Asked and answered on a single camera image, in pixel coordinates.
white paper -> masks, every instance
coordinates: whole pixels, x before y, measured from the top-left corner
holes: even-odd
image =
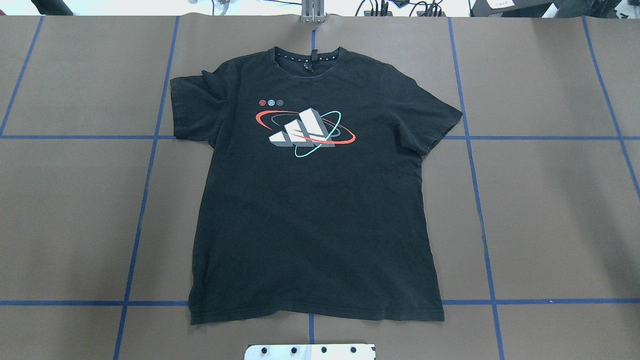
[[[486,2],[492,9],[501,9],[508,8],[509,6],[514,6],[513,0],[486,0]]]

t-shirt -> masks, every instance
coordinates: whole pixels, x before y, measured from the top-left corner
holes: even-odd
[[[276,311],[444,320],[421,166],[461,112],[389,64],[317,56],[274,47],[171,80],[175,137],[214,148],[192,325]]]

short sleeve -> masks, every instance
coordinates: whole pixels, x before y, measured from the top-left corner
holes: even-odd
[[[393,66],[387,67],[383,81],[383,96],[403,147],[425,156],[460,121],[460,110],[437,99]]]
[[[171,79],[173,134],[178,139],[207,141],[214,146],[228,116],[235,78],[224,63],[214,72]]]

white panel with black holes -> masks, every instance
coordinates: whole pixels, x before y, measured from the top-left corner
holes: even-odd
[[[375,360],[373,344],[250,345],[244,360]]]

crew neck collar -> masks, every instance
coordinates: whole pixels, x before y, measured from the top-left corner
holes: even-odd
[[[300,54],[292,53],[290,51],[283,50],[277,46],[269,49],[267,53],[269,54],[269,62],[276,67],[279,73],[281,73],[283,76],[285,76],[290,80],[299,81],[302,83],[320,81],[324,78],[327,78],[328,76],[332,76],[334,73],[337,72],[338,68],[344,62],[344,58],[347,56],[347,51],[343,47],[338,47],[336,50],[330,53],[322,53],[322,54],[319,53],[318,61],[334,61],[333,65],[329,69],[325,70],[322,74],[318,74],[315,76],[297,76],[283,69],[280,66],[280,64],[276,61],[276,57],[280,57],[291,62],[302,64],[304,62],[311,62],[310,55],[300,55]]]

